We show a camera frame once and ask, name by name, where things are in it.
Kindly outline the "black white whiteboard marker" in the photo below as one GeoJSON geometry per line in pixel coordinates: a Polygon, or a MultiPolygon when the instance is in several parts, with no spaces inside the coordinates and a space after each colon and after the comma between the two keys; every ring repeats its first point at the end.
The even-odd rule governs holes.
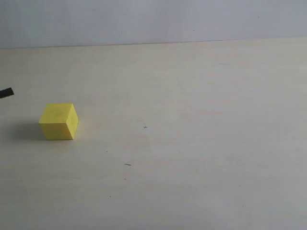
{"type": "Polygon", "coordinates": [[[7,89],[4,89],[4,90],[0,90],[0,98],[6,98],[6,97],[9,97],[9,96],[12,96],[14,95],[14,91],[12,90],[12,88],[7,88],[7,89]]]}

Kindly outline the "yellow foam cube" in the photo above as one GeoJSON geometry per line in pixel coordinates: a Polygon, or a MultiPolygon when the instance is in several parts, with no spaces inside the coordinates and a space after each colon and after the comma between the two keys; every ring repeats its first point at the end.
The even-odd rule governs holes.
{"type": "Polygon", "coordinates": [[[72,103],[46,105],[39,125],[47,140],[73,140],[79,119],[72,103]]]}

